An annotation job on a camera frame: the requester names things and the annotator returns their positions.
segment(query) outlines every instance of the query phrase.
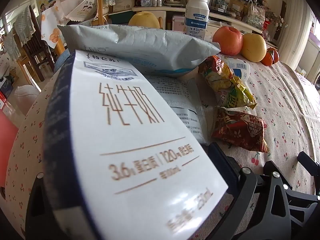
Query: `tablecloth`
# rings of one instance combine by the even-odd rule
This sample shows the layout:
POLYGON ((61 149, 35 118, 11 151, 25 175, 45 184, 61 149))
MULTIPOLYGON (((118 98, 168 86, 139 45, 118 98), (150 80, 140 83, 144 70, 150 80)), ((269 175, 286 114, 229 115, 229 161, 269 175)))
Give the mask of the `tablecloth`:
POLYGON ((33 183, 42 167, 44 115, 59 70, 44 87, 23 120, 9 157, 5 198, 11 210, 7 217, 20 233, 25 231, 26 212, 33 183))
MULTIPOLYGON (((262 117, 268 128, 265 140, 268 153, 252 152, 221 140, 214 140, 227 156, 234 157, 241 167, 249 167, 256 174, 263 174, 264 164, 272 160, 291 183, 293 190, 314 194, 313 178, 298 163, 299 152, 304 151, 312 159, 320 160, 320 96, 313 84, 284 63, 271 67, 262 63, 250 63, 250 76, 246 82, 258 104, 254 110, 248 107, 233 108, 262 117)), ((207 122, 212 107, 209 100, 203 101, 207 122)), ((190 240, 203 240, 219 222, 232 202, 225 194, 211 215, 193 234, 190 240)), ((255 194, 237 232, 246 229, 258 200, 255 194)))
POLYGON ((31 40, 33 33, 35 33, 29 6, 26 6, 24 11, 18 15, 13 26, 19 36, 21 46, 23 47, 24 44, 31 40))
POLYGON ((51 48, 55 48, 61 32, 58 25, 66 25, 67 19, 61 5, 54 5, 41 14, 41 39, 46 41, 51 48))
MULTIPOLYGON (((277 63, 272 67, 261 63, 250 65, 247 85, 258 104, 254 110, 247 107, 237 110, 255 114, 266 121, 268 128, 265 139, 270 152, 251 152, 222 141, 218 141, 218 144, 226 155, 234 157, 242 167, 248 166, 255 173, 262 174, 265 162, 273 160, 294 190, 313 194, 314 182, 298 163, 297 155, 300 151, 305 151, 313 159, 320 159, 320 96, 309 81, 285 64, 277 63)), ((58 73, 53 76, 28 112, 10 154, 5 188, 6 200, 12 210, 12 216, 8 219, 12 224, 18 223, 23 230, 34 179, 43 171, 41 144, 45 126, 44 113, 57 75, 58 73)), ((202 100, 207 122, 212 123, 212 117, 207 115, 213 105, 205 98, 202 100)), ((231 201, 232 198, 226 194, 192 238, 205 239, 231 201)), ((247 225, 256 201, 257 198, 254 197, 239 230, 247 225)))

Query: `chair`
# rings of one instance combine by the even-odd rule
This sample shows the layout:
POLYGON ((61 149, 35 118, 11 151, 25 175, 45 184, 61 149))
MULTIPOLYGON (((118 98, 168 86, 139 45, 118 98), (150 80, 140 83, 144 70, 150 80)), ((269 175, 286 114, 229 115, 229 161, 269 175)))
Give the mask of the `chair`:
POLYGON ((33 66, 37 76, 39 77, 39 80, 42 82, 44 81, 44 77, 40 71, 40 66, 43 63, 48 62, 52 71, 54 70, 54 63, 51 58, 50 51, 48 50, 48 47, 44 44, 44 41, 41 40, 41 31, 38 25, 38 22, 36 20, 36 16, 32 10, 31 5, 29 5, 29 10, 31 14, 31 21, 35 28, 35 33, 32 35, 31 40, 29 40, 25 45, 23 45, 23 50, 25 51, 26 55, 28 56, 31 65, 33 66), (41 52, 44 52, 45 58, 40 61, 39 54, 41 52))

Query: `persimmon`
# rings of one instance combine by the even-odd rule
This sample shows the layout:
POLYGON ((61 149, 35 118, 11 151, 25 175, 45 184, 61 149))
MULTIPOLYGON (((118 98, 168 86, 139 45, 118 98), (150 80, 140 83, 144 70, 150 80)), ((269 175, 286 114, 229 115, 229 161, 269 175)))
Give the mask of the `persimmon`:
POLYGON ((267 49, 267 53, 264 56, 261 63, 265 66, 271 66, 274 63, 277 63, 278 61, 279 61, 278 51, 276 51, 276 49, 274 49, 274 48, 269 48, 269 49, 267 49))

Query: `floral tablecloth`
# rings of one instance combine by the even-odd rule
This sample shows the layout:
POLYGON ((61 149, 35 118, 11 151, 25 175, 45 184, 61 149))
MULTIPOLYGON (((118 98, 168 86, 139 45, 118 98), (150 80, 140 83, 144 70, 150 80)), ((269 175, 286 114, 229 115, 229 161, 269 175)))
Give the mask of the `floral tablecloth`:
MULTIPOLYGON (((291 183, 293 190, 314 194, 313 178, 298 163, 299 152, 304 151, 312 159, 320 160, 320 96, 314 85, 284 63, 267 67, 262 63, 250 63, 250 77, 246 82, 258 104, 254 110, 248 107, 234 108, 262 117, 268 124, 265 140, 268 153, 252 152, 216 140, 227 156, 232 156, 241 167, 247 166, 256 174, 263 174, 263 165, 272 160, 291 183)), ((203 101, 210 108, 210 102, 203 101)), ((203 240, 228 209, 232 196, 225 194, 211 215, 193 234, 190 240, 203 240)), ((255 194, 246 216, 238 228, 245 230, 252 216, 258 194, 255 194)))
MULTIPOLYGON (((313 159, 320 159, 320 96, 309 81, 285 64, 277 63, 272 67, 261 63, 250 65, 251 73, 247 85, 258 104, 254 110, 247 107, 237 110, 255 114, 266 121, 268 128, 265 140, 270 152, 250 152, 222 141, 218 143, 226 155, 234 157, 242 167, 248 166, 255 173, 262 174, 265 162, 273 160, 295 190, 313 194, 314 182, 298 163, 297 156, 300 151, 305 151, 313 159)), ((41 146, 45 126, 44 113, 57 75, 58 73, 53 76, 28 112, 9 159, 5 191, 12 214, 8 220, 21 235, 25 230, 26 210, 33 182, 36 175, 43 171, 41 146)), ((207 116, 209 111, 206 111, 212 108, 212 104, 204 98, 202 100, 207 123, 212 123, 212 117, 207 116)), ((191 238, 205 239, 231 201, 232 198, 226 194, 191 238)), ((257 197, 254 197, 239 230, 243 230, 248 224, 256 201, 257 197)))

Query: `yogurt bottle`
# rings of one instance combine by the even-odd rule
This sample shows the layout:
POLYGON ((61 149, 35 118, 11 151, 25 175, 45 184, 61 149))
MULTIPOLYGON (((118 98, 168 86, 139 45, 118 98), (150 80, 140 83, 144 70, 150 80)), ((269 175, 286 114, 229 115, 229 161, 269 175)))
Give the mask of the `yogurt bottle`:
POLYGON ((204 40, 209 18, 208 0, 189 0, 186 5, 184 34, 204 40))

